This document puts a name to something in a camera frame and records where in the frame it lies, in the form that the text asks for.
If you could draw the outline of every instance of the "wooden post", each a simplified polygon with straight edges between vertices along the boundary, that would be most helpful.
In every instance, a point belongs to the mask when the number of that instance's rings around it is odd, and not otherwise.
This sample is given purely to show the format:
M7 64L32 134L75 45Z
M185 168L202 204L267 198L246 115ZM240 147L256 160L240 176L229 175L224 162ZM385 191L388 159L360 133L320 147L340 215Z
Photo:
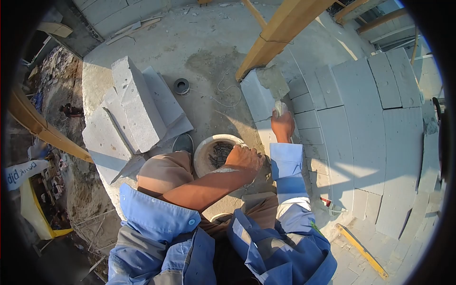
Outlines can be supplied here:
M25 96L22 89L16 85L13 87L8 111L13 118L23 125L32 135L36 135L43 141L65 151L75 157L93 163L90 154L60 133L41 116Z
M284 0L236 72L240 81L251 69L264 67L334 0Z
M369 31L370 29L373 29L383 23L388 22L389 20L396 19L398 17L401 17L403 15L407 14L407 10L405 8L393 11L391 13L388 13L386 15L383 15L381 17L378 17L377 19L373 20L372 22L367 23L366 25L359 27L357 29L358 33L364 33L365 31Z

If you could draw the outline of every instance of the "black tape roll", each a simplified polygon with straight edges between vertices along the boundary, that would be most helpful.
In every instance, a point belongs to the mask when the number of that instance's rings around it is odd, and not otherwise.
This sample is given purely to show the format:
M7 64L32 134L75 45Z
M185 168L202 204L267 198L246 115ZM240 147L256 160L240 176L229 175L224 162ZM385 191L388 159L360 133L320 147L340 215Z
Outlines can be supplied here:
M187 94L190 90L190 83L185 78L179 78L174 82L174 92L179 95Z

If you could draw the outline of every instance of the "brown pants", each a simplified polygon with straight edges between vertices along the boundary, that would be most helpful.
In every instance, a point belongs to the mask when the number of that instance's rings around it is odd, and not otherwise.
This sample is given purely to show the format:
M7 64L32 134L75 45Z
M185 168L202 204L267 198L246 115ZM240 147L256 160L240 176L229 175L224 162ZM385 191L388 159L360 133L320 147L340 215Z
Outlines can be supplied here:
M176 151L165 155L156 155L150 158L141 168L138 174L138 190L147 189L153 197L176 187L192 182L191 156L186 151ZM255 207L245 213L252 218L261 228L274 228L275 216L279 203L277 196L264 199ZM208 221L201 215L199 227L209 235L225 231L229 220L217 225Z

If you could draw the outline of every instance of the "concrete block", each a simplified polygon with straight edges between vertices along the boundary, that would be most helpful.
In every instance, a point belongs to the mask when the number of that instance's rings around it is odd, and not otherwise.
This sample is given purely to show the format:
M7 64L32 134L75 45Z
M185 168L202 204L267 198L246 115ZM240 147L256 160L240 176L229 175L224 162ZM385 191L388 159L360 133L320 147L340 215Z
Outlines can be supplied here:
M140 153L138 144L131 132L130 126L128 125L127 116L124 113L124 109L117 98L117 92L113 87L109 88L103 97L102 106L108 108L111 117L117 126L120 134L124 138L128 147L131 149L133 154Z
M336 206L352 211L355 191L353 152L345 109L340 106L317 113L328 153L332 201Z
M413 207L421 172L421 108L383 110L386 135L385 188L376 228L399 238Z
M152 66L146 68L142 74L166 129L171 128L180 118L185 116L184 110L165 80L162 79L161 74L155 72Z
M304 78L306 79L307 87L309 89L309 93L311 94L315 110L326 109L327 106L325 97L323 97L323 92L321 91L315 72L304 75Z
M304 153L306 157L328 160L325 145L304 145Z
M369 64L360 58L336 65L332 71L350 126L355 188L382 195L386 171L385 127Z
M366 206L366 220L375 224L377 222L378 212L382 196L368 192L368 204Z
M413 203L412 211L407 220L407 223L400 236L400 241L411 243L416 235L418 228L420 227L423 219L425 218L426 209L429 203L429 193L418 192Z
M157 146L162 147L168 140L174 139L176 136L193 130L193 125L186 116L178 120L172 128L170 128L166 135L158 142Z
M128 6L126 0L97 0L82 12L90 24L96 25L126 6Z
M309 171L329 175L327 160L306 157L306 162Z
M288 87L290 88L290 92L288 92L290 99L309 93L309 89L302 77L292 79L288 83Z
M320 84L323 97L325 98L326 106L328 108L342 106L342 98L337 87L336 80L332 74L329 65L325 65L315 71L316 77Z
M307 145L322 145L325 143L321 128L299 130L301 141Z
M320 127L320 122L315 110L296 114L295 120L299 130Z
M393 70L384 52L368 58L383 109L400 108L402 102Z
M268 197L276 196L274 192L263 192L263 193L256 193L256 194L248 194L242 195L241 200L243 202L241 206L242 212L247 212L251 208L255 207L256 205L260 204Z
M87 119L82 134L98 172L111 184L120 176L133 154L108 110L99 106Z
M255 126L258 130L258 135L261 140L261 144L264 147L264 154L266 154L267 157L270 158L271 152L269 150L269 144L277 142L274 132L271 129L271 119L256 122Z
M415 73L403 47L387 51L391 69L398 86L403 108L420 107L420 91L416 82Z
M425 118L425 137L423 142L423 164L421 166L418 193L431 193L440 173L439 163L439 127L433 118Z
M366 207L368 204L368 192L355 188L353 199L353 216L364 220L366 217Z
M117 95L133 137L140 151L147 152L165 136L165 124L142 73L133 61L124 57L114 62L111 67Z
M261 85L255 69L241 82L241 89L254 122L268 119L275 106L275 99L271 91Z
M293 102L293 110L295 111L295 114L315 109L311 94L308 92L293 98L291 101Z

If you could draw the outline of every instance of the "wood scrap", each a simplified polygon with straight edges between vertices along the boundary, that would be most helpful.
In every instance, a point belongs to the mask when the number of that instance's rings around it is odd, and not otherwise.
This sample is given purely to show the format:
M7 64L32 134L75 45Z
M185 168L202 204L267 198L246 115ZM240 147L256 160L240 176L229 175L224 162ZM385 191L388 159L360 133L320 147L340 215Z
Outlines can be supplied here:
M151 21L145 23L144 25L142 25L141 27L139 27L139 28L136 29L136 30L129 30L129 31L123 33L123 34L120 34L120 35L118 35L118 36L115 36L115 37L113 37L110 41L108 41L108 42L106 43L106 45L110 45L110 44L112 44L113 42L115 42L115 41L117 41L117 40L120 40L121 38L123 38L123 37L125 37L125 36L131 35L131 34L133 34L134 32L139 31L139 30L141 30L141 29L144 29L144 28L146 28L146 27L149 27L149 26L151 26L151 25L153 25L153 24L155 24L155 23L157 23L157 22L159 22L159 21L160 21L160 18L159 18L159 19L155 19L155 20L151 20Z
M147 18L147 19L144 19L144 20L140 20L140 21L138 21L138 22L144 23L144 22L147 22L147 21L150 21L150 20L160 19L160 18L163 18L163 17L165 17L165 16L151 17L151 18ZM136 22L136 23L133 23L133 24L131 24L131 25L128 25L128 26L126 26L125 28L122 28L122 29L118 30L114 35L118 35L118 34L123 33L124 31L129 30L129 29L130 29L131 27L133 27L135 24L137 24L137 22Z
M61 37L67 37L69 34L73 32L73 29L71 29L67 25L50 22L41 22L36 29Z

